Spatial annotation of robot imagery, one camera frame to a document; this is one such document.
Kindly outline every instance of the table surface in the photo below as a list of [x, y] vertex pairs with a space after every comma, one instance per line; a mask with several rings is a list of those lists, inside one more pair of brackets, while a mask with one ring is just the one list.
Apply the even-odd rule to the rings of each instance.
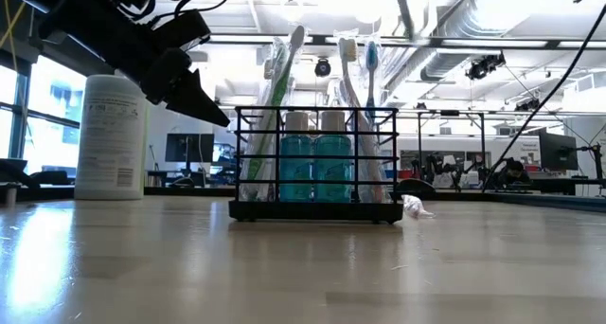
[[426, 202], [435, 219], [393, 226], [236, 223], [228, 200], [2, 209], [0, 322], [602, 324], [606, 317], [602, 215]]

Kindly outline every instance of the security camera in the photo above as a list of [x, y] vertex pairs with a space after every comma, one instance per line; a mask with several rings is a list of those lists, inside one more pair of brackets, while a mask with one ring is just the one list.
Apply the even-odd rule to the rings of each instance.
[[315, 65], [315, 76], [318, 78], [324, 78], [330, 75], [330, 63], [329, 59], [321, 58], [318, 59], [318, 63]]

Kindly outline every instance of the toothbrush head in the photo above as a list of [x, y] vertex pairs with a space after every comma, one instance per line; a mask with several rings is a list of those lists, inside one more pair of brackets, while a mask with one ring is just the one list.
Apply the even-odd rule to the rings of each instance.
[[297, 51], [305, 42], [305, 27], [298, 26], [291, 35], [291, 50]]
[[358, 59], [358, 44], [354, 39], [339, 39], [339, 55], [348, 63]]
[[373, 71], [377, 69], [377, 66], [379, 66], [377, 44], [371, 41], [370, 43], [368, 43], [368, 46], [366, 48], [366, 68], [369, 71]]

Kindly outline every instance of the white toothbrush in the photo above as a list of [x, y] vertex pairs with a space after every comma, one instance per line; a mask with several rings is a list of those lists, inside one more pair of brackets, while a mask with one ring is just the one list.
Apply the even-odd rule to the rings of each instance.
[[[339, 55], [341, 57], [341, 66], [343, 68], [343, 81], [345, 83], [345, 89], [347, 92], [346, 99], [349, 106], [361, 107], [360, 101], [356, 95], [353, 85], [351, 84], [351, 78], [349, 77], [348, 69], [348, 54], [347, 54], [347, 40], [344, 38], [339, 39]], [[361, 112], [358, 112], [358, 131], [370, 132], [370, 124]], [[376, 156], [373, 144], [373, 135], [360, 135], [358, 140], [361, 142], [362, 155]], [[367, 164], [368, 175], [371, 181], [382, 181], [379, 161], [377, 160], [363, 160], [363, 164]], [[383, 188], [381, 186], [371, 186], [373, 202], [383, 202]]]

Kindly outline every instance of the white cap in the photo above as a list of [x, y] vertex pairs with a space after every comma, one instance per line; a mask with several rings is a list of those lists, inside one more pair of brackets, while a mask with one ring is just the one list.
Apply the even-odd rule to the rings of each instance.
[[125, 77], [111, 75], [93, 75], [88, 77], [84, 92], [88, 95], [92, 93], [106, 93], [145, 98], [145, 95], [141, 92], [141, 88], [134, 82]]
[[286, 114], [286, 131], [307, 131], [310, 118], [305, 112], [289, 112]]
[[344, 131], [345, 112], [324, 111], [322, 112], [322, 131]]

